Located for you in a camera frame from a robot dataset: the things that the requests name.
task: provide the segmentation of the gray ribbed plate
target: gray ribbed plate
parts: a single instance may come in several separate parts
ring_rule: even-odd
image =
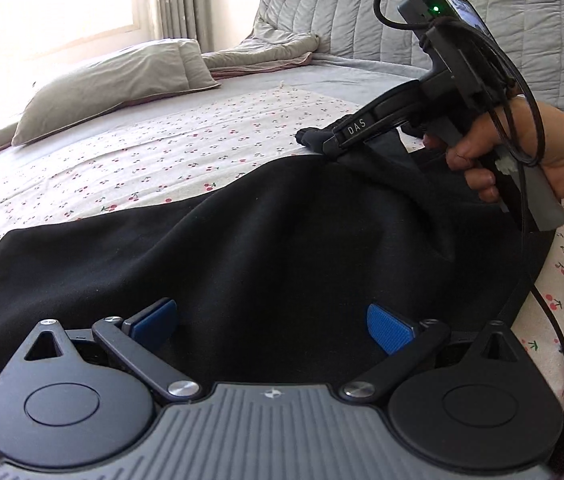
[[[546,480],[536,466],[492,480]],[[467,480],[409,454],[374,408],[345,404],[323,385],[219,384],[172,405],[136,446],[71,472],[0,464],[0,480]]]

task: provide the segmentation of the blue gripper pad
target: blue gripper pad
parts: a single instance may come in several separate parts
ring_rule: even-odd
[[[398,319],[382,307],[372,303],[366,311],[368,333],[389,355],[415,339],[416,326]]]
[[[153,311],[134,323],[128,335],[146,350],[155,352],[171,337],[177,326],[177,304],[168,300],[161,305],[153,304],[149,309]]]

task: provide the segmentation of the bed sheet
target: bed sheet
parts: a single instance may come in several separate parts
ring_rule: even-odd
[[[325,126],[405,80],[329,66],[247,76],[9,148],[0,153],[0,238],[218,189],[269,160],[309,153],[295,142],[298,128]],[[409,150],[421,147],[419,139],[402,140]],[[564,227],[537,286],[564,331]],[[563,350],[532,298],[513,329],[564,403]]]

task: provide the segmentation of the triangular opening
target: triangular opening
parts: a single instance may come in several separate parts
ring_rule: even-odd
[[[42,332],[24,359],[26,361],[39,361],[40,359],[51,359],[61,355],[62,351],[57,346],[52,332]]]
[[[486,359],[495,359],[497,361],[505,361],[507,363],[517,362],[516,355],[507,344],[502,334],[491,334],[489,342],[482,352],[482,357]]]

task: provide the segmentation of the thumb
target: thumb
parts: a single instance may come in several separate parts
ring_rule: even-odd
[[[462,137],[460,142],[449,149],[447,158],[459,157],[465,161],[477,158],[489,153],[500,143],[500,136],[491,121],[491,117],[488,114],[483,114],[473,121],[471,129]]]

